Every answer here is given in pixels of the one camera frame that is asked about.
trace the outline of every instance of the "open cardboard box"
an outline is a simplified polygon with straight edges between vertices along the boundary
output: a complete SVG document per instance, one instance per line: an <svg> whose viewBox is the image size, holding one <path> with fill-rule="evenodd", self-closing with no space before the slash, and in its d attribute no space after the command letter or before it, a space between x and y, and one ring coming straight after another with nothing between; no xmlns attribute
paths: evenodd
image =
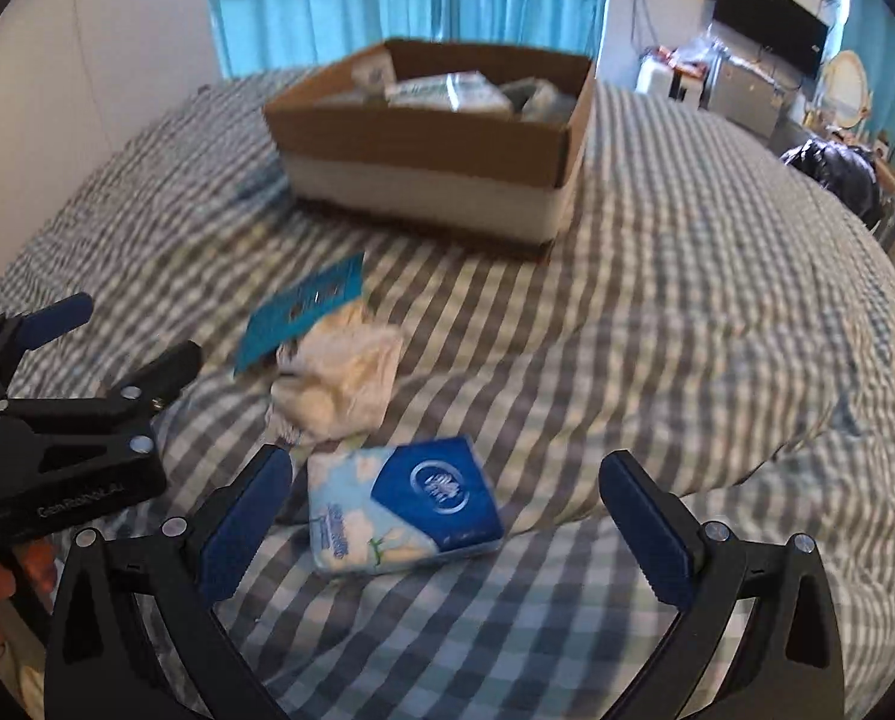
<svg viewBox="0 0 895 720"><path fill-rule="evenodd" d="M547 79L578 103L566 125L492 113L319 104L388 52L398 80L480 71ZM542 245L569 222L594 93L588 57L526 47L388 40L328 65L264 106L295 195L385 218Z"/></svg>

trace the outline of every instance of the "black plastic bag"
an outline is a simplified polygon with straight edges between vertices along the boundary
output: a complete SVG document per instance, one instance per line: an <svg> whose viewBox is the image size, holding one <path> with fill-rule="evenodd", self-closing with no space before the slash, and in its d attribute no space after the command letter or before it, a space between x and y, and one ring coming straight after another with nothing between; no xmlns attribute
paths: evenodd
<svg viewBox="0 0 895 720"><path fill-rule="evenodd" d="M873 154L859 146L811 139L780 159L835 194L868 227L878 223L881 189L873 167Z"/></svg>

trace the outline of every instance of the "white lower side of box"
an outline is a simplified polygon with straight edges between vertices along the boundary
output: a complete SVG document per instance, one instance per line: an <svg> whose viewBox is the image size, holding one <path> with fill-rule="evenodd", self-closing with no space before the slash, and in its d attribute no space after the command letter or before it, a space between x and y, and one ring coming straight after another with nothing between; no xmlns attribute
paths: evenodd
<svg viewBox="0 0 895 720"><path fill-rule="evenodd" d="M570 223L583 151L561 189L296 154L285 154L283 159L298 197L327 200L369 214L546 244Z"/></svg>

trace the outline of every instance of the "checkered bedspread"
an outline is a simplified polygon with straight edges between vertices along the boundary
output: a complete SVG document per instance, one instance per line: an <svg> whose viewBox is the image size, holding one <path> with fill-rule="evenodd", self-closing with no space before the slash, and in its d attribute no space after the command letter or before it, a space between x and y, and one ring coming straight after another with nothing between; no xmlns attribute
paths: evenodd
<svg viewBox="0 0 895 720"><path fill-rule="evenodd" d="M218 607L291 717L600 717L673 617L598 499L618 447L698 519L816 536L848 714L870 707L895 676L895 274L862 225L731 125L607 88L545 265L321 220L292 205L259 111L289 79L223 84L153 124L0 280L0 311L75 290L97 303L28 355L16 395L95 394L182 338L206 352L160 418L169 492L105 531L149 532L234 477L271 384L230 374L249 312L364 250L370 306L410 341L363 442L470 436L510 538L493 557L328 584L298 490Z"/></svg>

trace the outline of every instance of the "television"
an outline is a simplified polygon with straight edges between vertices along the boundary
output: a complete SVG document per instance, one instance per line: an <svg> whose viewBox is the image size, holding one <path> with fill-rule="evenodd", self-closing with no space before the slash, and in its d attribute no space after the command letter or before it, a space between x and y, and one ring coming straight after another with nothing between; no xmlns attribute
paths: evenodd
<svg viewBox="0 0 895 720"><path fill-rule="evenodd" d="M714 20L815 79L828 25L793 0L716 0Z"/></svg>

